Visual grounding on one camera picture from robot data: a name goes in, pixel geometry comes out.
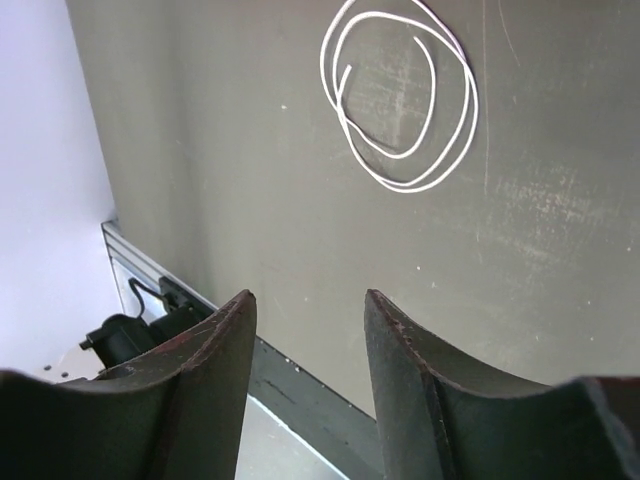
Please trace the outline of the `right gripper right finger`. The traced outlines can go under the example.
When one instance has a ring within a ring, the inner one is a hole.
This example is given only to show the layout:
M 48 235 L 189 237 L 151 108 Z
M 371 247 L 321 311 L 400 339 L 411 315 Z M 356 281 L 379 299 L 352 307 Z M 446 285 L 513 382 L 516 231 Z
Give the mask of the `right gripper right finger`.
M 544 385 L 421 327 L 377 290 L 364 331 L 389 479 L 635 479 L 639 381 Z

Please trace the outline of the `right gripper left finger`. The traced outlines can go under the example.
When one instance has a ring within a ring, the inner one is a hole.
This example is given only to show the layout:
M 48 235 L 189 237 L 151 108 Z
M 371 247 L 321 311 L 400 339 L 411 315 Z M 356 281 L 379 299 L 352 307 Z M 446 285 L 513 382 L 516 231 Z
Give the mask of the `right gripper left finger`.
M 5 479 L 231 479 L 256 338 L 243 290 L 192 328 L 96 378 L 1 374 Z

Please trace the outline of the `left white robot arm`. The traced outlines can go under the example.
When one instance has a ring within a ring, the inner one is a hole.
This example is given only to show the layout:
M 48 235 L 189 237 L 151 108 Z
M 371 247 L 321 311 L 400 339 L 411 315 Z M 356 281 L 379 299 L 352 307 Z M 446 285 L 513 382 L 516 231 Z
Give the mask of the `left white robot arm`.
M 94 379 L 169 341 L 216 311 L 166 276 L 159 279 L 158 289 L 136 277 L 128 279 L 128 288 L 138 304 L 135 314 L 108 317 L 58 362 L 36 369 L 33 376 L 49 383 Z

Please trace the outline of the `aluminium rail left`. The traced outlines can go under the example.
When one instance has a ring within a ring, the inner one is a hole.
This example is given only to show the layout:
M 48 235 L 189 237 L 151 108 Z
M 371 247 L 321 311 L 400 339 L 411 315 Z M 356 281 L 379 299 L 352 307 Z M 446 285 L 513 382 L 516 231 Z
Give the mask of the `aluminium rail left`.
M 124 238 L 116 221 L 102 224 L 125 315 L 150 323 L 182 306 L 210 314 L 217 307 Z

